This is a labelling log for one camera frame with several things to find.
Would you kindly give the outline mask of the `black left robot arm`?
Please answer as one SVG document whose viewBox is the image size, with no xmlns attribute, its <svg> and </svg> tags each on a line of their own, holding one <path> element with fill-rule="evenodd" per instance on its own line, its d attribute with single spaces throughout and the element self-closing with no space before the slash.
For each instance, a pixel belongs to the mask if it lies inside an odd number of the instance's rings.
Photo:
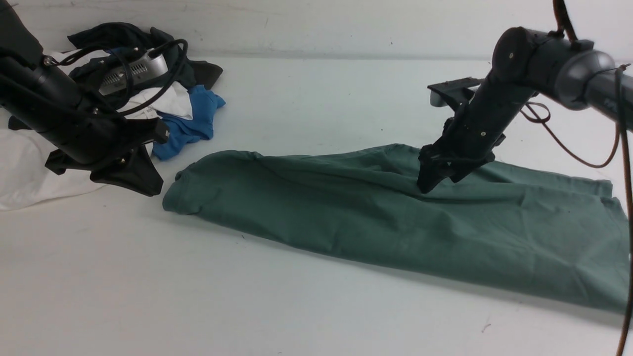
<svg viewBox="0 0 633 356">
<path fill-rule="evenodd" d="M 13 6 L 1 2 L 1 106 L 55 146 L 45 167 L 56 175 L 85 171 L 99 184 L 145 196 L 163 179 L 145 144 L 167 142 L 160 119 L 128 120 L 95 89 L 76 84 L 45 58 Z"/>
</svg>

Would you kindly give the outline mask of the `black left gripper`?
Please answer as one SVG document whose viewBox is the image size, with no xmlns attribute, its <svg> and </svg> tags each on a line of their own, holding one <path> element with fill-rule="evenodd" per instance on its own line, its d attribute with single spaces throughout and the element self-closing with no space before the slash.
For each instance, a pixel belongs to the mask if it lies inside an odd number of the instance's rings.
<svg viewBox="0 0 633 356">
<path fill-rule="evenodd" d="M 91 119 L 82 115 L 50 114 L 45 138 L 57 150 L 45 167 L 57 175 L 68 169 L 89 171 L 90 179 L 138 192 L 161 193 L 163 179 L 145 144 L 167 142 L 168 126 L 159 118 L 145 120 Z"/>
</svg>

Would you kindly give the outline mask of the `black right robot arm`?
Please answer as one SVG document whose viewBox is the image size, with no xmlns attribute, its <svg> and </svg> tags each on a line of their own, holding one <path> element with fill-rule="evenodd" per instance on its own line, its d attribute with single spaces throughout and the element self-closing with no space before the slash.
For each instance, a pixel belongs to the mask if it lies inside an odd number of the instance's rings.
<svg viewBox="0 0 633 356">
<path fill-rule="evenodd" d="M 457 183 L 493 162 L 504 131 L 537 94 L 568 110 L 592 107 L 631 131 L 632 79 L 616 70 L 615 61 L 591 41 L 524 27 L 506 30 L 485 78 L 429 86 L 432 106 L 449 106 L 454 115 L 441 137 L 419 153 L 418 189 L 428 193 L 446 178 Z"/>
</svg>

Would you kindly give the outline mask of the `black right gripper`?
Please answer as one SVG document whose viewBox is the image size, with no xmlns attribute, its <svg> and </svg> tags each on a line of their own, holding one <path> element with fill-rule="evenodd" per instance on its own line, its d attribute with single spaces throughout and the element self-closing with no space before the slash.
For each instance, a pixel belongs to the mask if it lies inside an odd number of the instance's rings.
<svg viewBox="0 0 633 356">
<path fill-rule="evenodd" d="M 537 90 L 535 81 L 525 75 L 511 77 L 491 70 L 472 99 L 453 111 L 441 137 L 421 149 L 419 191 L 427 194 L 448 177 L 458 183 L 493 162 L 493 149 Z"/>
</svg>

